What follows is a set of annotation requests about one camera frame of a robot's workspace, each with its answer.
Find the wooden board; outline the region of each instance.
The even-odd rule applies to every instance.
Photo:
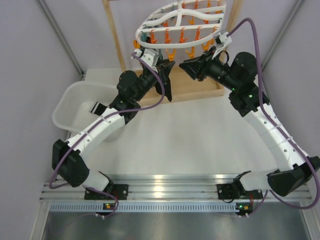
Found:
[[[136,71],[137,75],[142,73],[142,70]],[[225,93],[224,87],[216,81],[206,78],[199,82],[192,80],[181,68],[175,66],[170,73],[172,103],[183,102],[196,99],[207,99],[223,96]],[[160,95],[152,88],[144,98],[139,102],[141,106],[150,106],[159,101]],[[165,97],[162,103],[169,103]]]

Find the white bracket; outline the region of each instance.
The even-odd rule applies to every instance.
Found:
[[[221,53],[232,42],[231,37],[227,36],[227,34],[227,31],[224,34],[221,34],[220,32],[218,33],[217,38],[220,40],[221,44],[215,50],[212,59],[218,56],[218,54]]]
[[[146,48],[144,51],[137,48],[134,50],[135,54],[141,58],[149,67],[151,67],[156,73],[158,69],[156,68],[156,64],[159,59],[159,53],[153,49]]]

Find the cable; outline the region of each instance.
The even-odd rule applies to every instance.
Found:
[[[114,201],[115,201],[115,207],[113,209],[113,211],[108,214],[108,215],[105,215],[103,216],[102,218],[105,219],[105,218],[109,218],[111,217],[112,215],[115,214],[115,212],[117,211],[118,207],[119,207],[119,200],[112,196],[111,194],[108,194],[106,192],[103,192],[103,191],[98,191],[98,190],[95,190],[94,188],[92,187],[87,187],[86,189],[88,190],[91,190],[91,191],[94,191],[96,193],[99,193],[99,194],[102,194],[102,195],[106,195],[107,197],[110,197],[112,198]],[[71,224],[75,223],[76,221],[78,221],[79,219],[81,219],[82,217],[86,217],[86,216],[97,216],[97,213],[92,213],[92,212],[87,212],[87,213],[84,213],[84,214],[81,214],[80,216],[77,216],[75,219],[73,219],[72,221],[70,221],[69,223],[67,223],[65,226],[63,226],[59,231],[53,231],[52,230],[52,223],[51,221],[49,222],[49,230],[50,230],[50,233],[54,236],[58,236],[60,235],[62,232],[64,232],[66,230],[67,227],[69,227]]]
[[[105,116],[104,120],[110,118],[111,116],[113,115],[116,115],[116,114],[121,114],[121,113],[129,113],[129,112],[139,112],[139,111],[144,111],[144,110],[149,110],[149,109],[152,109],[156,106],[158,106],[162,101],[163,99],[165,98],[165,87],[164,87],[164,84],[161,80],[161,78],[159,77],[159,75],[149,66],[147,65],[143,60],[141,60],[139,57],[136,56],[136,53],[132,53],[131,54],[132,57],[134,57],[135,59],[137,59],[142,65],[144,65],[153,75],[154,77],[156,78],[156,80],[158,81],[158,83],[160,84],[160,87],[161,87],[161,98],[160,100],[151,105],[151,106],[146,106],[146,107],[142,107],[142,108],[136,108],[136,109],[126,109],[126,110],[120,110],[120,111],[116,111],[116,112],[113,112],[113,113],[110,113],[108,114],[107,116]],[[93,125],[88,131],[87,133],[83,134],[78,141],[76,141],[75,144],[73,144],[70,149],[64,154],[64,156],[61,158],[60,162],[58,163],[58,165],[56,166],[51,178],[50,178],[50,182],[49,182],[49,188],[50,189],[57,189],[57,188],[60,188],[60,187],[63,187],[63,186],[66,186],[66,185],[69,185],[68,183],[63,183],[63,184],[60,184],[60,185],[57,185],[57,186],[53,186],[53,182],[55,181],[55,179],[57,178],[57,175],[58,175],[58,171],[59,171],[59,168],[61,167],[61,165],[64,163],[64,161],[66,160],[67,156],[71,153],[71,151],[84,139],[84,137],[89,134],[91,131],[93,131],[101,122],[104,121],[103,119],[99,120],[95,125]],[[109,193],[106,193],[106,192],[103,192],[103,191],[99,191],[99,190],[96,190],[92,187],[87,187],[86,189],[88,190],[91,190],[93,192],[96,192],[96,193],[99,193],[99,194],[103,194],[103,195],[106,195],[107,197],[110,197],[112,199],[114,199],[115,201],[115,207],[113,209],[113,211],[105,216],[106,218],[109,218],[110,216],[114,215],[115,212],[117,211],[118,207],[119,207],[119,201],[116,197],[114,197],[113,195],[109,194]],[[84,216],[90,216],[90,215],[95,215],[95,213],[86,213],[86,214],[83,214],[83,215],[80,215],[79,217],[75,218],[74,220],[72,220],[71,222],[69,222],[66,226],[64,226],[61,230],[58,231],[58,234],[59,235],[60,233],[62,233],[68,226],[70,226],[71,224],[73,224],[75,221],[77,221],[79,218],[82,218]]]
[[[107,116],[104,117],[104,119],[100,119],[96,124],[94,124],[88,131],[87,133],[83,134],[78,141],[76,141],[70,148],[69,150],[63,155],[63,157],[61,158],[60,162],[58,163],[58,165],[56,166],[51,178],[50,178],[50,182],[49,182],[49,187],[50,189],[57,189],[60,188],[62,186],[68,185],[68,183],[63,183],[61,185],[58,186],[52,186],[52,183],[55,181],[57,175],[58,175],[58,171],[61,167],[61,165],[64,163],[64,161],[66,160],[67,156],[71,153],[71,151],[87,136],[87,134],[89,134],[90,132],[92,132],[100,123],[102,123],[104,120],[110,118],[111,116],[117,115],[117,114],[121,114],[121,113],[130,113],[130,112],[139,112],[139,111],[144,111],[144,110],[149,110],[152,109],[156,106],[158,106],[163,99],[165,98],[165,87],[164,84],[161,80],[161,78],[158,76],[158,74],[149,66],[147,65],[142,59],[140,59],[139,57],[136,56],[135,53],[131,54],[132,57],[134,57],[135,59],[137,59],[140,63],[142,63],[156,78],[156,80],[159,82],[160,87],[161,87],[161,98],[160,100],[151,105],[151,106],[146,106],[146,107],[142,107],[142,108],[136,108],[136,109],[126,109],[126,110],[120,110],[120,111],[116,111],[116,112],[112,112],[110,114],[108,114]]]
[[[253,211],[249,214],[249,216],[252,216],[252,214],[256,213],[257,210],[262,206],[262,204],[265,202],[266,198],[267,198],[267,195],[268,195],[268,190],[265,191],[265,194],[261,200],[261,202],[255,207],[255,209],[253,209]]]
[[[261,64],[261,58],[260,58],[260,50],[259,50],[259,43],[258,43],[258,35],[257,35],[257,29],[255,26],[254,21],[247,17],[245,19],[243,19],[231,32],[229,32],[226,36],[229,37],[231,36],[243,23],[245,22],[249,22],[251,25],[251,29],[252,29],[252,33],[253,33],[253,40],[254,40],[254,49],[255,49],[255,57],[256,57],[256,68],[257,68],[257,75],[258,75],[258,93],[259,93],[259,105],[261,108],[261,111],[263,112],[263,114],[265,115],[265,117],[275,126],[277,127],[277,123],[268,115],[268,113],[266,112],[265,108],[264,108],[264,103],[263,103],[263,92],[262,92],[262,85],[263,85],[263,76],[262,76],[262,64]],[[272,195],[279,200],[281,203],[295,208],[295,209],[300,209],[300,210],[307,210],[307,209],[311,209],[313,208],[319,201],[320,199],[320,183],[319,183],[319,179],[317,176],[317,173],[314,169],[314,167],[312,166],[311,162],[309,161],[309,159],[305,156],[305,154],[302,152],[302,150],[297,146],[296,143],[294,143],[289,136],[285,133],[284,130],[282,130],[282,128],[277,127],[278,131],[285,137],[285,139],[289,139],[288,142],[293,146],[293,148],[303,157],[304,161],[306,162],[306,164],[308,165],[308,167],[311,170],[311,173],[313,175],[314,181],[315,181],[315,186],[316,186],[316,196],[314,201],[309,205],[309,206],[296,206],[296,205],[292,205],[290,203],[287,203],[285,201],[283,201],[279,196],[277,196],[272,190],[270,191],[272,193]]]
[[[255,203],[254,196],[253,196],[252,193],[250,193],[249,196],[250,196],[250,204],[251,204],[251,206],[253,207],[253,206],[254,206],[254,203]]]

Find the orange peg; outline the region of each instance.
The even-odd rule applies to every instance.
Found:
[[[185,1],[182,3],[182,8],[183,8],[183,9],[186,8],[186,2],[185,2]]]
[[[188,54],[189,58],[191,58],[191,59],[193,59],[195,57],[195,51],[196,51],[196,49],[194,46],[191,48],[191,52],[188,52],[188,50],[185,50],[186,54]]]
[[[187,20],[188,20],[190,25],[194,25],[195,24],[195,17],[194,16],[192,17],[191,20],[189,20],[188,18],[187,18]]]
[[[199,35],[200,35],[200,26],[196,29],[196,34],[195,34],[195,38],[194,38],[194,40],[195,41],[197,41],[197,40],[199,40],[199,39],[202,39],[202,37],[199,37]]]
[[[133,46],[135,49],[139,49],[140,48],[140,44],[137,42],[137,40],[133,40]]]
[[[168,20],[166,20],[165,22],[161,23],[162,26],[164,26],[165,28],[168,27]]]
[[[222,0],[218,1],[218,6],[222,5]],[[216,14],[222,14],[222,10],[221,11],[216,11]]]
[[[172,53],[172,54],[170,54],[170,53],[168,52],[168,49],[166,49],[165,51],[166,51],[166,54],[168,55],[169,61],[175,60],[175,56],[176,56],[177,49],[173,49],[173,53]]]
[[[169,43],[171,43],[171,40],[172,40],[172,38],[169,38],[169,29],[166,29],[165,30],[165,36],[164,36],[164,42],[166,43],[166,44],[169,44]]]
[[[208,42],[206,43],[206,45],[204,45],[204,44],[201,44],[201,45],[202,45],[203,51],[208,51],[208,50],[209,50],[209,47],[210,47],[210,41],[208,41]]]
[[[210,8],[211,7],[211,0],[208,0],[208,3],[206,4],[206,7],[207,8]],[[203,20],[205,24],[208,24],[209,21],[208,20]]]
[[[180,33],[180,40],[179,40],[179,43],[180,44],[183,44],[184,42],[186,42],[188,40],[188,38],[184,38],[184,33],[185,33],[185,28],[183,27],[181,29],[181,33]]]
[[[151,43],[152,44],[156,44],[157,43],[157,40],[156,40],[156,38],[155,38],[155,34],[154,34],[154,30],[151,30],[151,32],[150,32],[150,38],[151,38]]]
[[[212,32],[212,33],[214,33],[215,31],[217,31],[217,29],[218,29],[218,27],[215,26],[215,27],[213,28],[213,32]],[[210,40],[210,44],[211,44],[211,45],[215,44],[215,39],[214,39],[214,38],[212,38],[212,39]]]

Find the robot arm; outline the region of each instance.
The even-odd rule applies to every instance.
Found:
[[[175,62],[160,60],[158,53],[152,49],[137,49],[136,55],[158,73],[165,86],[166,96],[171,100],[169,73]],[[130,70],[123,72],[117,85],[118,95],[112,103],[109,106],[104,106],[101,103],[96,103],[93,106],[91,112],[99,117],[77,135],[66,141],[59,139],[54,143],[52,168],[55,170],[69,151],[70,153],[64,159],[57,173],[72,187],[82,185],[85,188],[94,188],[110,193],[113,187],[112,180],[102,172],[90,170],[86,160],[93,149],[107,136],[135,117],[137,111],[129,110],[140,109],[138,101],[154,86],[157,92],[161,91],[157,79],[146,67],[143,68],[139,77]]]
[[[179,66],[194,80],[203,81],[206,77],[210,77],[231,90],[229,94],[231,105],[258,132],[276,160],[278,169],[248,171],[237,176],[232,186],[234,198],[245,196],[252,190],[273,190],[284,197],[305,184],[312,177],[311,170],[304,158],[289,143],[292,141],[297,145],[275,115],[264,93],[262,95],[264,109],[277,126],[274,126],[262,112],[258,87],[254,83],[257,75],[256,58],[251,53],[240,52],[235,56],[231,66],[228,65],[229,54],[221,50],[225,47],[225,43],[231,42],[228,38],[230,37],[226,37],[225,34],[218,36],[217,43],[222,44],[222,47],[213,46],[200,57],[186,60]],[[222,52],[227,55],[226,63],[219,59]],[[280,127],[288,138],[280,133],[278,130]],[[319,157],[307,158],[317,171],[320,168]]]

